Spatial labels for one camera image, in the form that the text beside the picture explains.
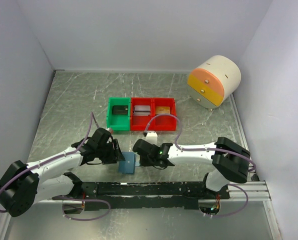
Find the blue card holder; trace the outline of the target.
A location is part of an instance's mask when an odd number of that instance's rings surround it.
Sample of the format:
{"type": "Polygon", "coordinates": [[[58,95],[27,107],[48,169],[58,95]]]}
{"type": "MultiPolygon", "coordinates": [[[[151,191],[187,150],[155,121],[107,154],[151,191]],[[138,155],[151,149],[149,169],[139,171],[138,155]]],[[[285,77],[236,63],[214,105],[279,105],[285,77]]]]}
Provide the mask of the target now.
{"type": "Polygon", "coordinates": [[[119,161],[118,172],[125,175],[134,175],[136,170],[137,155],[134,152],[122,152],[123,161],[119,161]]]}

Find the green plastic bin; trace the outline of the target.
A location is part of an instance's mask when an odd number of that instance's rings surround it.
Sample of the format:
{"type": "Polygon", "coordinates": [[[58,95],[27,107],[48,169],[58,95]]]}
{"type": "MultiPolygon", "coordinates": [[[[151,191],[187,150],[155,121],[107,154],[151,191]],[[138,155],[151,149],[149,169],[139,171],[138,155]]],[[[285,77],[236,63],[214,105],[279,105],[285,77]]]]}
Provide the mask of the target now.
{"type": "Polygon", "coordinates": [[[106,125],[114,131],[129,131],[131,115],[130,97],[110,97],[107,106],[106,125]],[[112,107],[116,105],[128,105],[128,115],[112,115],[112,107]]]}

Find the red plastic bin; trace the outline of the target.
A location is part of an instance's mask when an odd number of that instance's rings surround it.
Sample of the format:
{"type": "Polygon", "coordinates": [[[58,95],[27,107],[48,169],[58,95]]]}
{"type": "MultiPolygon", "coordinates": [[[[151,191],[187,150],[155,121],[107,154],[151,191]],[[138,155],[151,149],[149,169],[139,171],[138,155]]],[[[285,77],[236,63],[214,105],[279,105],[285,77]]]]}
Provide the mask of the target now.
{"type": "Polygon", "coordinates": [[[177,128],[177,120],[172,117],[176,116],[176,102],[174,98],[153,98],[153,116],[157,116],[151,123],[151,127],[155,131],[168,131],[173,132],[177,128]],[[170,107],[170,114],[159,114],[156,115],[156,106],[168,106],[170,107]]]}
{"type": "Polygon", "coordinates": [[[143,131],[153,116],[150,97],[132,97],[130,102],[130,130],[143,131]]]}

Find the round drawer cabinet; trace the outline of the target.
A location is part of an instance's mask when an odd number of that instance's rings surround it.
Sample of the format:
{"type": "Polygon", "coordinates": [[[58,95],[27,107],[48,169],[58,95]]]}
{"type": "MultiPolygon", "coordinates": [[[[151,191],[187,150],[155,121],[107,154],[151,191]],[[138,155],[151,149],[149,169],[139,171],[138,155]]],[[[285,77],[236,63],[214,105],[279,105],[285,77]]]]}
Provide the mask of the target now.
{"type": "Polygon", "coordinates": [[[213,110],[238,88],[241,79],[241,71],[232,60],[214,55],[191,71],[187,91],[200,106],[213,110]]]}

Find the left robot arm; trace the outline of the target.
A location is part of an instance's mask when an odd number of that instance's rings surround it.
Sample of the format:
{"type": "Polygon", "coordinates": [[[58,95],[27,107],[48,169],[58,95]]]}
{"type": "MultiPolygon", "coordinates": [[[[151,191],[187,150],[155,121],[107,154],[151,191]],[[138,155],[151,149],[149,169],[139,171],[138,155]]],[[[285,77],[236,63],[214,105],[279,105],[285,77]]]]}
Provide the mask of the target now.
{"type": "Polygon", "coordinates": [[[71,171],[95,159],[103,165],[125,160],[118,140],[105,128],[45,159],[13,162],[0,179],[0,213],[18,217],[45,199],[78,199],[83,194],[83,182],[71,171]]]}

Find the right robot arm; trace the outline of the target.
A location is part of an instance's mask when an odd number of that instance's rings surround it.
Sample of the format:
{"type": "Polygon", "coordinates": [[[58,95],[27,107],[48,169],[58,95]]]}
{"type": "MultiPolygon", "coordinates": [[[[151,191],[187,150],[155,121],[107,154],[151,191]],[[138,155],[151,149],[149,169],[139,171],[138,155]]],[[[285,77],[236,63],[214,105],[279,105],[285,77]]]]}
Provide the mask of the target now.
{"type": "Polygon", "coordinates": [[[226,137],[202,145],[163,143],[161,146],[139,139],[132,151],[139,155],[142,167],[166,169],[182,164],[205,164],[214,167],[203,179],[201,193],[212,199],[229,183],[244,184],[256,169],[248,150],[226,137]]]}

